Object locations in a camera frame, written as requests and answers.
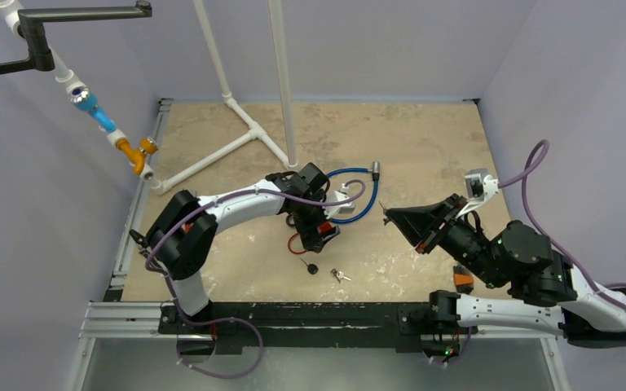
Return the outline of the red cable lock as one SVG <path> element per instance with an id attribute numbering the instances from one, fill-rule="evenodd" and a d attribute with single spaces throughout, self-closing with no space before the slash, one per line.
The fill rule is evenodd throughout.
<path id="1" fill-rule="evenodd" d="M 287 242 L 287 249 L 296 255 L 304 253 L 321 253 L 324 247 L 339 236 L 341 229 L 339 226 L 326 222 L 312 230 L 305 231 L 303 235 L 294 233 Z"/>

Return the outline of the black head key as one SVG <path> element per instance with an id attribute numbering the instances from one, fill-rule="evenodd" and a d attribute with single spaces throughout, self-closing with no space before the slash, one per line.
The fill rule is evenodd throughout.
<path id="1" fill-rule="evenodd" d="M 310 274 L 310 275 L 316 275 L 319 271 L 319 268 L 316 264 L 310 263 L 306 260 L 304 260 L 303 258 L 301 258 L 302 263 L 306 266 L 306 271 Z"/>

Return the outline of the silver key bunch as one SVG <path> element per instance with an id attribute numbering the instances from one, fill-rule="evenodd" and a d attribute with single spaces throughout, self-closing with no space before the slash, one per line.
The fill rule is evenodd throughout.
<path id="1" fill-rule="evenodd" d="M 337 269 L 331 269 L 330 270 L 330 274 L 332 275 L 332 277 L 334 277 L 336 279 L 336 281 L 338 281 L 339 283 L 341 283 L 342 281 L 351 281 L 351 278 L 346 276 L 342 271 L 337 270 Z"/>

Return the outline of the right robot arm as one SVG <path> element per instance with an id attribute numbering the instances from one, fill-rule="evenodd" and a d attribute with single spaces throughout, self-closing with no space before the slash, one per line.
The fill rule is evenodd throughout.
<path id="1" fill-rule="evenodd" d="M 384 222 L 417 253 L 441 248 L 487 288 L 506 288 L 509 299 L 438 290 L 426 309 L 405 315 L 408 324 L 437 332 L 516 327 L 562 336 L 580 348 L 626 347 L 626 288 L 593 286 L 548 236 L 519 220 L 487 238 L 479 215 L 461 212 L 465 205 L 453 194 L 436 204 L 384 209 Z"/>

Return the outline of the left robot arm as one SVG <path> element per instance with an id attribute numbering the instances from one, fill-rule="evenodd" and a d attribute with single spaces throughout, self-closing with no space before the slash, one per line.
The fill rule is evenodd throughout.
<path id="1" fill-rule="evenodd" d="M 211 305 L 201 268 L 216 235 L 260 217 L 285 214 L 293 220 L 306 251 L 320 253 L 337 236 L 331 221 L 353 202 L 346 190 L 330 191 L 328 177 L 309 163 L 298 172 L 268 174 L 255 184 L 221 195 L 177 192 L 146 234 L 130 237 L 148 251 L 152 270 L 169 281 L 177 300 L 179 323 L 191 333 L 203 332 Z"/>

